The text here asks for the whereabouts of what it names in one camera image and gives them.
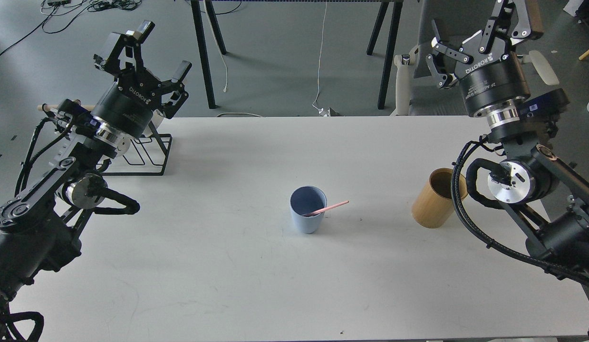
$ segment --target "white table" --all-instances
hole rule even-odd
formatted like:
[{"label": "white table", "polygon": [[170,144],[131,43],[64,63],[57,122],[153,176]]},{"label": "white table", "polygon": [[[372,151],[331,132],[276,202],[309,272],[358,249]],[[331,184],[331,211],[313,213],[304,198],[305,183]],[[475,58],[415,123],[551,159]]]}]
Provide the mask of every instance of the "white table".
[{"label": "white table", "polygon": [[[411,340],[583,335],[577,283],[505,257],[451,217],[415,223],[433,169],[488,132],[468,117],[176,118],[163,177],[112,177],[135,216],[94,216],[83,255],[41,272],[12,311],[45,341]],[[479,156],[491,158],[487,153]],[[288,199],[314,185],[332,210],[299,234]],[[465,202],[524,251],[504,212]]]}]

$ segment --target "wire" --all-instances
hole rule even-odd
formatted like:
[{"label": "wire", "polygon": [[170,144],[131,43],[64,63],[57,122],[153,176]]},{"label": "wire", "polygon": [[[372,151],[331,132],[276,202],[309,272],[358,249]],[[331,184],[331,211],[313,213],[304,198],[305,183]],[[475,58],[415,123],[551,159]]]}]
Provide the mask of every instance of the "wire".
[{"label": "wire", "polygon": [[[186,3],[187,3],[189,6],[191,5],[191,3],[190,3],[190,0],[184,0],[184,2],[186,2]],[[237,4],[237,6],[236,6],[234,9],[232,9],[232,10],[230,10],[230,11],[223,12],[223,13],[216,13],[216,15],[223,15],[223,14],[229,14],[229,13],[233,13],[233,12],[234,12],[234,11],[236,11],[238,8],[240,8],[240,6],[241,6],[241,3],[242,3],[242,0],[240,0],[240,3],[239,3],[239,4]]]},{"label": "wire", "polygon": [[451,178],[451,197],[453,198],[453,204],[455,206],[455,213],[459,217],[460,221],[463,225],[470,231],[474,236],[479,238],[481,241],[486,243],[487,248],[494,248],[496,251],[503,253],[506,256],[511,258],[515,258],[516,260],[525,262],[527,264],[538,266],[544,270],[546,273],[550,273],[556,277],[567,277],[572,279],[573,281],[579,282],[582,285],[589,287],[589,277],[587,275],[583,275],[576,271],[571,271],[566,267],[560,266],[558,264],[553,264],[551,262],[546,262],[543,260],[539,260],[537,258],[533,258],[527,255],[523,255],[523,253],[519,253],[514,251],[513,249],[509,249],[508,247],[502,245],[501,243],[497,242],[489,235],[487,235],[481,228],[479,228],[474,221],[468,216],[465,208],[463,207],[463,201],[460,197],[459,192],[459,177],[461,175],[461,170],[463,169],[463,165],[471,156],[472,153],[479,147],[484,147],[488,149],[484,143],[486,143],[487,138],[479,139],[479,141],[470,141],[466,143],[463,150],[459,154],[457,161],[454,163],[453,169],[453,177]]},{"label": "wire", "polygon": [[43,32],[45,32],[45,33],[48,33],[48,34],[51,34],[51,35],[53,35],[54,33],[60,33],[60,32],[62,32],[62,31],[64,31],[64,30],[66,30],[66,29],[68,28],[68,26],[70,26],[70,24],[72,24],[72,22],[73,22],[73,21],[75,21],[75,19],[77,19],[77,18],[79,17],[79,15],[83,14],[83,12],[84,12],[86,9],[88,9],[89,7],[91,7],[91,5],[88,5],[88,6],[86,6],[84,9],[81,9],[81,11],[80,11],[79,13],[77,13],[77,15],[75,15],[75,16],[74,16],[74,17],[73,17],[73,18],[72,18],[72,19],[71,19],[71,20],[68,22],[68,24],[66,24],[66,26],[64,26],[63,28],[60,28],[60,29],[59,29],[59,30],[57,30],[57,31],[53,31],[53,32],[47,32],[47,31],[45,30],[45,23],[47,23],[47,22],[45,22],[44,24],[42,24],[42,25],[41,25],[41,29],[43,30]]},{"label": "wire", "polygon": [[262,115],[252,114],[252,113],[220,113],[216,117],[221,117],[224,115],[250,115],[250,116],[255,116],[255,117],[264,117]]},{"label": "wire", "polygon": [[[57,11],[57,9],[58,9],[57,7],[54,7],[52,13],[54,13],[55,11]],[[51,16],[46,17],[45,19],[43,19],[43,21],[40,22],[40,24],[36,28],[34,28],[32,31],[30,31],[30,33],[28,33],[27,35],[25,35],[24,37],[22,37],[21,39],[19,39],[15,43],[13,43],[10,47],[8,47],[5,50],[3,50],[3,52],[0,53],[0,57],[3,56],[3,54],[5,54],[5,52],[7,52],[10,48],[13,48],[15,45],[17,45],[18,43],[20,43],[21,41],[23,41],[24,39],[26,39],[28,36],[30,36],[31,34],[33,34],[34,31],[38,30],[38,28],[40,28],[41,26],[45,25],[45,23],[47,21],[49,21],[49,19],[51,19]]]},{"label": "wire", "polygon": [[22,169],[20,170],[20,175],[18,176],[18,181],[16,182],[16,192],[14,196],[18,196],[18,193],[22,190],[22,182],[25,178],[27,178],[27,173],[29,172],[29,164],[30,158],[32,157],[32,153],[34,151],[34,146],[36,145],[36,141],[39,138],[40,131],[43,129],[43,126],[51,121],[48,117],[45,117],[40,121],[40,123],[34,128],[34,132],[32,134],[32,138],[30,139],[29,150],[26,153],[26,158],[22,163]]},{"label": "wire", "polygon": [[[203,9],[206,10],[207,12],[207,7],[205,6],[205,1],[202,0],[203,2]],[[212,20],[210,20],[210,15],[208,13],[205,14],[206,18],[208,18],[208,22],[210,23],[210,28],[212,29],[212,37],[214,37],[214,43],[216,44],[216,47],[219,50],[220,53],[220,58],[222,60],[222,64],[224,64],[224,72],[225,72],[225,81],[224,81],[224,88],[222,89],[223,93],[226,93],[229,86],[229,68],[227,67],[227,62],[224,61],[224,57],[222,56],[222,52],[220,52],[220,47],[218,46],[218,40],[216,39],[216,34],[214,34],[214,26],[212,25]]]},{"label": "wire", "polygon": [[20,191],[23,189],[26,189],[26,185],[28,182],[28,177],[30,175],[30,171],[32,170],[32,167],[34,165],[34,163],[36,162],[36,160],[43,154],[45,153],[48,149],[50,149],[53,145],[55,145],[56,143],[58,143],[60,140],[62,140],[66,135],[68,135],[70,133],[70,130],[72,129],[72,127],[75,125],[75,121],[77,121],[77,117],[73,117],[70,122],[68,123],[68,125],[66,125],[66,129],[64,129],[55,139],[53,139],[50,143],[48,143],[45,147],[43,147],[42,149],[40,149],[29,161],[26,170],[24,171],[23,167],[22,167],[22,171],[24,171],[24,176],[22,179],[20,186]]},{"label": "wire", "polygon": [[[5,337],[7,341],[38,341],[41,334],[43,333],[43,327],[45,325],[45,319],[42,314],[38,312],[19,312],[11,313],[9,304],[5,305],[5,308],[1,310],[0,324],[3,324],[6,329],[2,337]],[[34,327],[30,332],[28,339],[25,339],[22,334],[18,331],[15,322],[32,320]]]},{"label": "wire", "polygon": [[316,100],[314,100],[311,103],[313,108],[316,108],[316,110],[318,110],[318,112],[322,111],[320,108],[316,107],[316,104],[318,104],[318,98],[320,97],[320,67],[322,65],[322,48],[324,46],[324,26],[326,24],[327,11],[328,11],[328,2],[326,2],[326,7],[324,8],[324,19],[322,20],[322,43],[320,43],[320,58],[318,59],[318,93],[316,94]]},{"label": "wire", "polygon": [[[78,6],[75,6],[75,8],[71,9],[70,11],[66,12],[66,13],[70,13],[71,11],[74,11],[75,9],[79,9],[80,7],[83,6],[83,3],[86,2],[86,0],[82,0],[81,4],[79,4]],[[75,21],[75,19],[77,19],[79,17],[79,15],[82,15],[86,10],[89,12],[99,12],[99,11],[104,11],[104,10],[109,10],[109,9],[120,9],[120,10],[125,10],[125,11],[133,11],[135,9],[137,9],[138,7],[140,7],[140,4],[142,4],[142,0],[91,0],[90,3],[85,6],[85,8],[81,9],[81,11],[79,11],[79,13],[77,13],[77,15],[75,15],[69,22],[68,24],[66,24],[66,26],[64,26],[63,28],[57,30],[57,31],[53,31],[53,32],[47,32],[45,30],[45,24],[42,24],[42,30],[45,33],[48,34],[54,34],[54,33],[60,33],[64,30],[66,30],[68,28],[68,26],[70,26],[70,24],[72,24],[73,21]]]},{"label": "wire", "polygon": [[142,0],[92,0],[90,3],[90,12],[98,12],[109,9],[120,9],[124,11],[133,11],[140,7]]},{"label": "wire", "polygon": [[59,7],[58,7],[58,6],[53,6],[53,7],[43,7],[43,6],[45,5],[45,0],[43,0],[43,2],[42,2],[42,3],[41,3],[41,5],[40,5],[40,12],[41,12],[43,15],[51,15],[51,16],[53,16],[53,17],[59,17],[59,16],[62,16],[62,15],[66,15],[66,14],[68,14],[68,13],[71,13],[72,11],[76,11],[76,10],[77,10],[79,7],[83,6],[84,2],[87,2],[87,0],[82,0],[80,3],[78,3],[78,4],[75,4],[75,5],[73,5],[73,6],[64,6],[64,7],[67,7],[67,8],[72,8],[72,9],[70,9],[69,11],[66,11],[66,12],[64,12],[64,13],[60,13],[60,14],[57,14],[57,13],[53,13],[53,14],[52,14],[52,13],[45,13],[45,12],[43,12],[43,10],[48,10],[48,9],[51,9],[51,8],[54,8],[54,9],[55,9],[55,8],[59,8]]}]

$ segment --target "pink stick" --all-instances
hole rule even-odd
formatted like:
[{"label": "pink stick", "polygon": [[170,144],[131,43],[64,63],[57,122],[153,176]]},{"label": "pink stick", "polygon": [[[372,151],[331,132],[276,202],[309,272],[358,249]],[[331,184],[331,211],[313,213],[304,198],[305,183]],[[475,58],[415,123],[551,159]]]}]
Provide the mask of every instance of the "pink stick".
[{"label": "pink stick", "polygon": [[311,216],[315,216],[315,215],[317,215],[317,214],[322,214],[322,212],[325,212],[326,210],[331,210],[331,209],[334,209],[334,208],[336,208],[336,207],[340,207],[340,206],[342,206],[343,204],[347,204],[347,203],[349,203],[349,201],[343,201],[343,202],[341,202],[341,203],[333,204],[333,205],[331,205],[331,206],[329,206],[329,207],[326,207],[326,208],[321,208],[321,209],[318,209],[318,210],[316,210],[316,211],[312,211],[312,212],[310,212],[309,214],[305,214],[305,215],[303,215],[303,216],[305,216],[305,217],[311,217]]}]

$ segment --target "chair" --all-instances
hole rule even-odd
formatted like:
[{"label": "chair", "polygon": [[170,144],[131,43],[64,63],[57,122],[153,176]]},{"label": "chair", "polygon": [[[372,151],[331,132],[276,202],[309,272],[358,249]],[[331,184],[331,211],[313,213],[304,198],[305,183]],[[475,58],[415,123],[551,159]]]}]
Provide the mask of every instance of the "chair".
[{"label": "chair", "polygon": [[[425,62],[434,38],[432,20],[440,18],[446,23],[452,46],[459,46],[478,30],[482,30],[492,13],[494,1],[479,0],[426,0],[422,8],[418,45],[408,55],[396,55],[396,109],[391,115],[467,115],[458,87],[438,89]],[[559,80],[547,60],[538,51],[520,56],[521,63],[533,63],[549,85]]]}]

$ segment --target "wooden stick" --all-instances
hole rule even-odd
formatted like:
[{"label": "wooden stick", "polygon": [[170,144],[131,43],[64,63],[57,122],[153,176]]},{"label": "wooden stick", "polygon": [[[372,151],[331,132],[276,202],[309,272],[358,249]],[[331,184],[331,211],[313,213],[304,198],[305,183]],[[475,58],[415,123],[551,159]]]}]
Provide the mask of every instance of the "wooden stick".
[{"label": "wooden stick", "polygon": [[[41,105],[39,104],[38,106],[36,106],[36,110],[49,111],[51,109],[57,108],[58,106],[59,106],[59,104],[45,104],[45,106],[43,106],[42,104]],[[84,104],[81,107],[85,108],[86,110],[92,111],[92,110],[94,110],[95,105],[94,104],[91,104],[91,105]]]},{"label": "wooden stick", "polygon": [[589,48],[588,48],[588,51],[584,52],[578,59],[581,61],[584,58],[588,57],[588,55],[589,55]]}]

